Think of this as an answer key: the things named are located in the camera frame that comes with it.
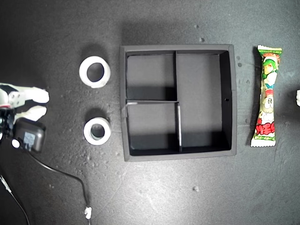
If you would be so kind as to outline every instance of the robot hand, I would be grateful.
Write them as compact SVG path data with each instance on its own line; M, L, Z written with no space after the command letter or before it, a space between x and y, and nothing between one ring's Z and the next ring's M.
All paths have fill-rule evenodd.
M27 100L47 103L49 93L36 87L0 83L0 140L3 137L12 139L12 145L18 148L18 138L21 138L27 149L40 151L45 140L45 126L36 121L46 114L47 108L38 105L16 113L15 108L25 105Z
M18 108L25 105L27 100L33 100L37 103L47 103L49 101L49 93L36 87L28 88L0 83L0 108ZM46 107L35 106L30 108L27 112L17 113L15 115L15 121L21 117L38 121L46 112Z

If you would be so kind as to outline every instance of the candy wrapper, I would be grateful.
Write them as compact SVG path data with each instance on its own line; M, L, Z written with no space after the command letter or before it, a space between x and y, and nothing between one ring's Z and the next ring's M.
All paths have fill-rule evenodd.
M251 147L267 147L276 144L273 88L282 49L259 45L257 50L262 56L262 86L260 109Z

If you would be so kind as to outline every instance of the white cable tie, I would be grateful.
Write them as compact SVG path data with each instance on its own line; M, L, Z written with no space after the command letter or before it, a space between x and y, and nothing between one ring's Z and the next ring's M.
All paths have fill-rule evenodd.
M10 190L9 186L8 186L8 184L6 183L5 179L2 177L2 175L1 175L1 177L0 177L0 180L1 180L2 184L4 185L4 187L6 188L6 190L7 190L9 193L11 193L11 190Z
M86 215L85 217L87 219L90 219L91 216L92 216L92 207L86 207L85 211L84 211L84 214Z

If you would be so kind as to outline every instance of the masking tape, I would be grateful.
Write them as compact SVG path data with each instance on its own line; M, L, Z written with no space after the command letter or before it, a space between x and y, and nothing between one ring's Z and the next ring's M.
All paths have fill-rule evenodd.
M103 137L96 137L93 135L92 133L92 126L99 124L103 127L104 129L104 136ZM85 139L93 145L101 145L104 144L105 142L107 142L107 140L109 139L109 137L111 136L111 126L109 124L109 122L101 117L96 117L91 119L89 122L87 122L84 126L84 130L83 130L83 134Z
M88 78L88 69L94 63L102 64L103 69L104 69L103 77L99 81L96 81L96 82L92 82ZM107 64L107 62L105 62L104 59L102 59L98 56L90 56L81 63L81 65L79 67L79 76L80 76L80 79L82 80L82 82L85 83L86 85L90 86L91 88L102 88L103 86L106 85L109 78L111 77L111 69L110 69L109 65Z

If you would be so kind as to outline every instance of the dust speck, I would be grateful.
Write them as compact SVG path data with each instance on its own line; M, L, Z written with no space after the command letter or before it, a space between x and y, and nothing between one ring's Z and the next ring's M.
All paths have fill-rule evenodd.
M194 186L194 187L193 187L193 191L199 192L199 187L198 187L198 186Z

